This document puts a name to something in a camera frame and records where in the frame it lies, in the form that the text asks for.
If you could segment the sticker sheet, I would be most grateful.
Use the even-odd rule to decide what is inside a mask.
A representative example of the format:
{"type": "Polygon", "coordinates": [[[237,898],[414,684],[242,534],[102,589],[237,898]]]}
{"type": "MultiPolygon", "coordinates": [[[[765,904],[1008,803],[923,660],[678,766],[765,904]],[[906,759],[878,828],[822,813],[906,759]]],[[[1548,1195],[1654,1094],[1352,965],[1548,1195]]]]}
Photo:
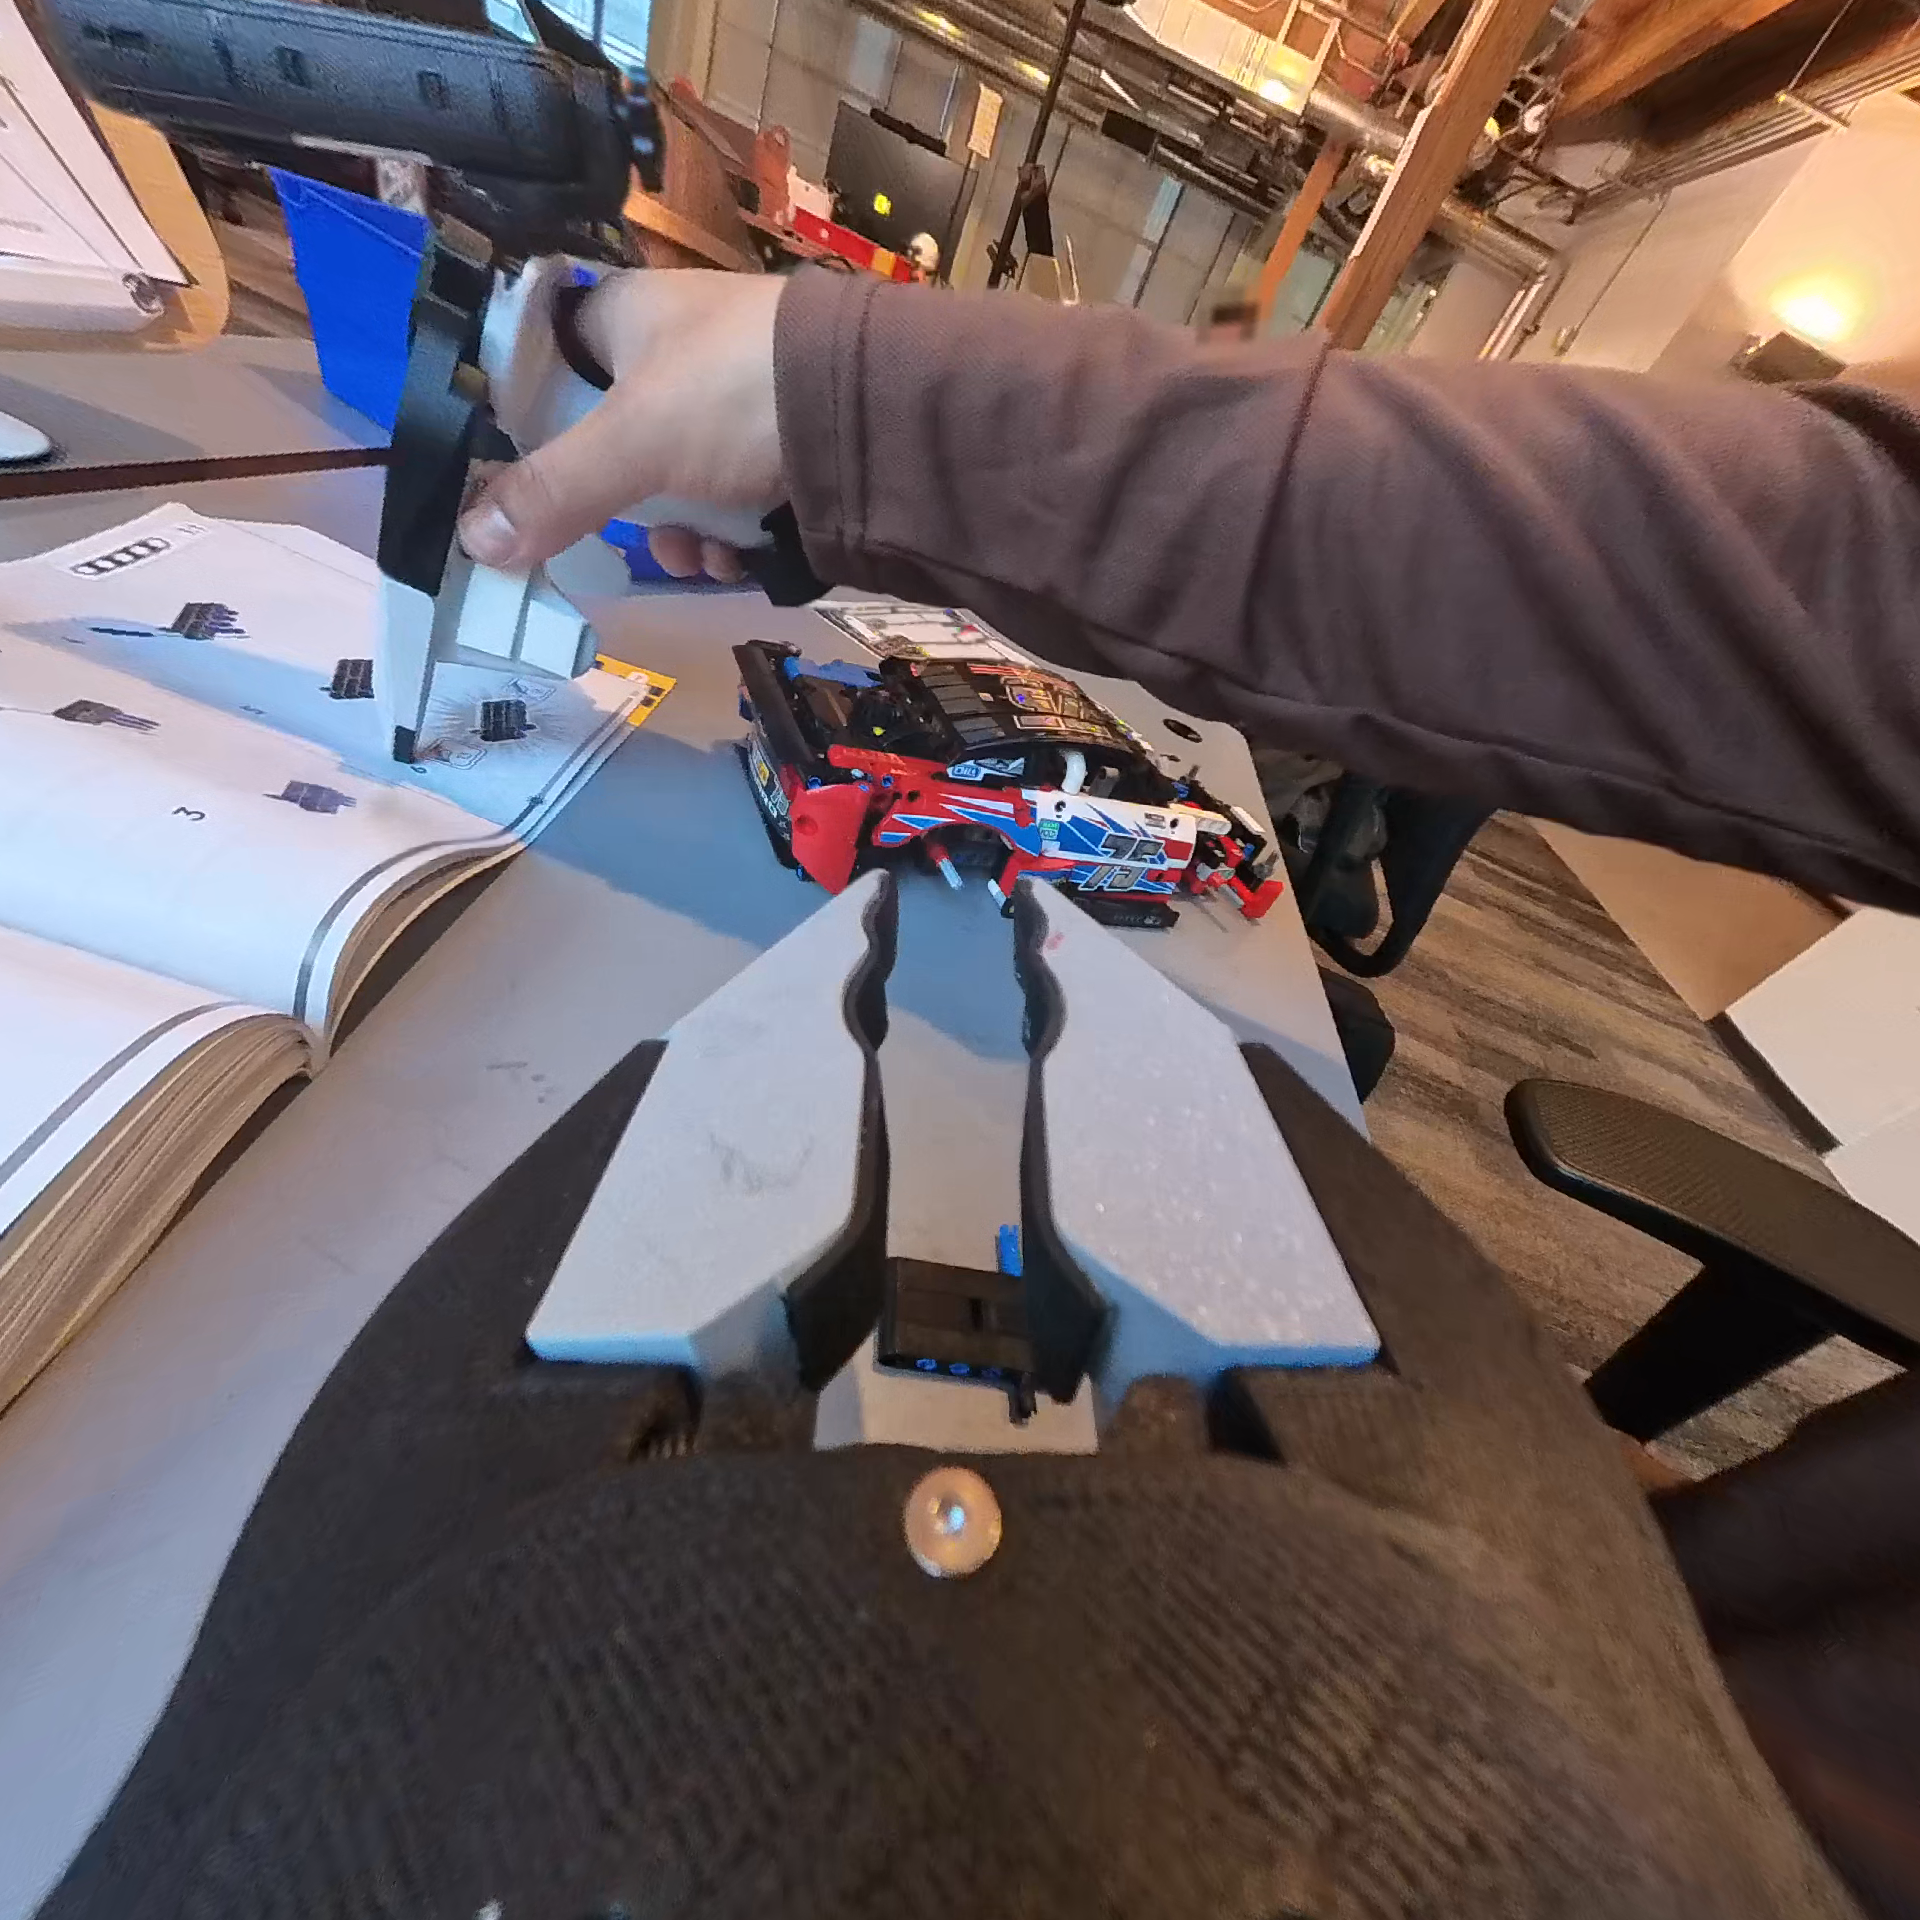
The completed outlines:
{"type": "Polygon", "coordinates": [[[960,607],[928,607],[894,599],[856,603],[822,599],[812,613],[880,660],[997,658],[994,636],[960,607]]]}

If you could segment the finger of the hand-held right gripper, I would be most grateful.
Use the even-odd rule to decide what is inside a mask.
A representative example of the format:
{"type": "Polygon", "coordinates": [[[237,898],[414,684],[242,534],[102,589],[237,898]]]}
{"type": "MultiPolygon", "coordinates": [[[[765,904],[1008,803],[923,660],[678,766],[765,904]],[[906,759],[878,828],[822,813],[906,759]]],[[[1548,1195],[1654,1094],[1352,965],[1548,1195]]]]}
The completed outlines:
{"type": "Polygon", "coordinates": [[[451,636],[453,614],[442,596],[408,584],[390,573],[378,582],[374,634],[374,699],[390,756],[414,766],[425,728],[442,645],[451,636]]]}

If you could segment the open instruction book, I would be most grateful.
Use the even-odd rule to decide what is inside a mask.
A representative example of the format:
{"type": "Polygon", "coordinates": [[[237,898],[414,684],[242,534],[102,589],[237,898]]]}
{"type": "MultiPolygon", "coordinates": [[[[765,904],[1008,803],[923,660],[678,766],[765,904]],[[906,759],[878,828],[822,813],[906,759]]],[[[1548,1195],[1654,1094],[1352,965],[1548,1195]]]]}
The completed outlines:
{"type": "Polygon", "coordinates": [[[674,680],[436,672],[385,744],[378,566],[181,502],[3,578],[3,1405],[68,1349],[420,915],[674,680]]]}

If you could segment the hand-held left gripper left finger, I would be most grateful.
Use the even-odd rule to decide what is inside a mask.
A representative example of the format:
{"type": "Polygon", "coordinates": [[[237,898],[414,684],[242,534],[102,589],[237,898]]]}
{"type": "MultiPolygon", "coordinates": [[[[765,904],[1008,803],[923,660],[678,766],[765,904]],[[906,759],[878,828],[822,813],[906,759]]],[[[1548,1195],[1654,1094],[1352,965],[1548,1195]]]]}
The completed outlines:
{"type": "Polygon", "coordinates": [[[525,1344],[826,1388],[875,1331],[898,903],[875,871],[665,1034],[525,1344]]]}

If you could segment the person's right forearm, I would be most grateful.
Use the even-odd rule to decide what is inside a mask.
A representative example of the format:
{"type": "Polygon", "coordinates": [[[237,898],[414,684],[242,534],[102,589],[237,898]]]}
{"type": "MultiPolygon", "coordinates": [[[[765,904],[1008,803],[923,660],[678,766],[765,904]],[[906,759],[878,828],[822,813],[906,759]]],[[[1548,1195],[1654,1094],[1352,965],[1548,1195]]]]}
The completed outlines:
{"type": "Polygon", "coordinates": [[[814,269],[776,392],[830,584],[1362,776],[1916,917],[1914,399],[1213,350],[814,269]]]}

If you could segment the person's right hand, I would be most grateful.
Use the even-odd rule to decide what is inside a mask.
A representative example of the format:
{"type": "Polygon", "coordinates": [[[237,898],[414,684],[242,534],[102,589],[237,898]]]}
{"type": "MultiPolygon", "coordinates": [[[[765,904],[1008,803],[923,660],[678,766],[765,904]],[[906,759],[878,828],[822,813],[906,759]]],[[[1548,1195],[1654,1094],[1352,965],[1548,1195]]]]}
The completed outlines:
{"type": "Polygon", "coordinates": [[[570,430],[488,478],[459,520],[464,552],[532,568],[649,498],[757,520],[787,500],[778,422],[785,280],[625,272],[584,307],[610,391],[570,430]]]}

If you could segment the white desk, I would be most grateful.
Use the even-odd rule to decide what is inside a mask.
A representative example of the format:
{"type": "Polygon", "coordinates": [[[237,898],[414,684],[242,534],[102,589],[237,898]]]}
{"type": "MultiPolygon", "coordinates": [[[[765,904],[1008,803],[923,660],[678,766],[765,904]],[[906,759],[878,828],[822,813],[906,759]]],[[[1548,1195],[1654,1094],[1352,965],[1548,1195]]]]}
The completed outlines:
{"type": "MultiPolygon", "coordinates": [[[[494,1176],[642,1039],[818,898],[778,866],[736,763],[731,646],[841,651],[749,591],[595,605],[621,663],[678,676],[499,877],[381,963],[338,1056],[5,1413],[5,1915],[33,1915],[113,1800],[237,1531],[362,1325],[494,1176]]],[[[1012,930],[913,871],[880,1054],[889,1252],[985,1267],[1018,1218],[1012,930]]],[[[1364,1134],[1296,907],[1128,934],[1364,1134]]]]}

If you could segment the wooden board with instruction sheet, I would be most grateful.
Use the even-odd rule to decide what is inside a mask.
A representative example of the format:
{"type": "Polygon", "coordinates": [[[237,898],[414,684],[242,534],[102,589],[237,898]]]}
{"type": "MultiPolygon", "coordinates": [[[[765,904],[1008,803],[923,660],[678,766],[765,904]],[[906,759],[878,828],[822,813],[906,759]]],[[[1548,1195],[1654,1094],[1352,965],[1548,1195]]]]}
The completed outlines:
{"type": "Polygon", "coordinates": [[[170,139],[90,102],[37,4],[3,4],[3,347],[189,351],[229,274],[170,139]]]}

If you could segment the wooden post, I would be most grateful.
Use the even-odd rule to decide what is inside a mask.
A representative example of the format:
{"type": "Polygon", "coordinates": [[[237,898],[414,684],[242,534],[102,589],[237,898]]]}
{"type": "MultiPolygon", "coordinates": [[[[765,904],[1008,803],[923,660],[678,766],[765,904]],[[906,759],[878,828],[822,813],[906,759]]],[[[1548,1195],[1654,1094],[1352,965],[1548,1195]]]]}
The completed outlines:
{"type": "Polygon", "coordinates": [[[1315,74],[1309,86],[1283,92],[1281,102],[1317,131],[1318,144],[1254,284],[1261,317],[1309,229],[1326,215],[1339,178],[1364,160],[1380,160],[1374,210],[1317,308],[1318,333],[1337,350],[1362,350],[1421,243],[1440,235],[1459,248],[1481,252],[1514,280],[1514,294],[1481,343],[1480,359],[1499,360],[1521,347],[1563,276],[1562,258],[1501,223],[1496,212],[1464,206],[1457,184],[1472,168],[1483,124],[1496,115],[1506,85],[1526,67],[1532,44],[1549,15],[1548,2],[1469,4],[1438,67],[1432,99],[1406,124],[1354,101],[1322,74],[1315,74]]]}

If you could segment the black tripod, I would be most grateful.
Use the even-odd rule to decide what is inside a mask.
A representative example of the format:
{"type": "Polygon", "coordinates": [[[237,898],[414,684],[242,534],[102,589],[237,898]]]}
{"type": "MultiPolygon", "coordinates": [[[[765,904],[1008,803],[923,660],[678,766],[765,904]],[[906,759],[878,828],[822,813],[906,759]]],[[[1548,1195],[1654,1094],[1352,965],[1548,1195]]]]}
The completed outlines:
{"type": "Polygon", "coordinates": [[[1016,284],[1018,274],[1036,280],[1030,291],[1044,298],[1056,298],[1064,291],[1064,264],[1056,255],[1049,210],[1049,168],[1043,162],[1043,149],[1086,11],[1089,2],[1069,2],[1068,6],[1064,38],[1046,70],[1040,109],[1018,166],[1016,192],[998,239],[990,247],[987,291],[1016,284]]]}

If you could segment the black toy brick assembly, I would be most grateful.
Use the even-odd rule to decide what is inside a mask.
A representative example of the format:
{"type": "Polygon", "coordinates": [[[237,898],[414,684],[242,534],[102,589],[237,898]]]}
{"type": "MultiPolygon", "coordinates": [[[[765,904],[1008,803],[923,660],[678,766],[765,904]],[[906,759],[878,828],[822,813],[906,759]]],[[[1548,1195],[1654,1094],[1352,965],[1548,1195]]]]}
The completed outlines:
{"type": "Polygon", "coordinates": [[[889,1254],[885,1263],[878,1366],[1006,1396],[1010,1420],[1038,1413],[1033,1340],[1024,1280],[990,1268],[889,1254]]]}

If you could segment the red toy car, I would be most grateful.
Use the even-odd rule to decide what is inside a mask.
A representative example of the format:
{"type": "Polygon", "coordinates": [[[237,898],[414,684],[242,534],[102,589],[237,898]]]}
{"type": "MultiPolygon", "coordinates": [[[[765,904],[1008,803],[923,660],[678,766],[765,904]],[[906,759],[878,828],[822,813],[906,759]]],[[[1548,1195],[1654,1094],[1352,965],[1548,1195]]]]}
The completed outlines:
{"type": "Polygon", "coordinates": [[[1068,676],[994,643],[814,663],[734,650],[741,762],[781,864],[830,893],[917,859],[979,872],[1008,917],[1044,879],[1114,927],[1176,927],[1225,895],[1261,922],[1286,890],[1258,819],[1177,767],[1068,676]]]}

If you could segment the black monitor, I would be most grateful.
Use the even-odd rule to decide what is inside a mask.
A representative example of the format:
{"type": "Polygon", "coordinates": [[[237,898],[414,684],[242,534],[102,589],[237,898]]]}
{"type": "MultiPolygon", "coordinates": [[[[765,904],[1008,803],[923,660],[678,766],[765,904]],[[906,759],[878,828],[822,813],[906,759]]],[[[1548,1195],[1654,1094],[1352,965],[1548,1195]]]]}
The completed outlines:
{"type": "Polygon", "coordinates": [[[974,164],[906,124],[838,102],[822,178],[837,223],[896,254],[926,235],[942,269],[953,267],[976,192],[974,164]]]}

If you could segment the blue plastic bin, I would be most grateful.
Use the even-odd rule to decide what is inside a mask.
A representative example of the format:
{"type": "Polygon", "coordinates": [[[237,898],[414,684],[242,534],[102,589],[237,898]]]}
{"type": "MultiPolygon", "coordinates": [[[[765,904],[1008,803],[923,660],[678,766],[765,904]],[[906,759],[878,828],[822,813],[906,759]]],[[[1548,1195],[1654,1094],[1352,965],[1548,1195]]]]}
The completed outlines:
{"type": "Polygon", "coordinates": [[[409,207],[270,168],[328,391],[393,430],[429,221],[409,207]]]}

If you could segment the lit wall lamp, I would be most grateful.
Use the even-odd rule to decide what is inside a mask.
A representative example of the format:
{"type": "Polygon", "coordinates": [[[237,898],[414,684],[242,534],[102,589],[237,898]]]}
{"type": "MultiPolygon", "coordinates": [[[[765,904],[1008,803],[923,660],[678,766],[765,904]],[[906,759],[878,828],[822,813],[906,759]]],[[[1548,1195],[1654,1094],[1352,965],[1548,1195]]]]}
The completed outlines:
{"type": "Polygon", "coordinates": [[[1837,380],[1843,347],[1857,336],[1862,288],[1841,272],[1790,279],[1768,307],[1768,327],[1747,338],[1728,371],[1747,382],[1785,389],[1837,380]]]}

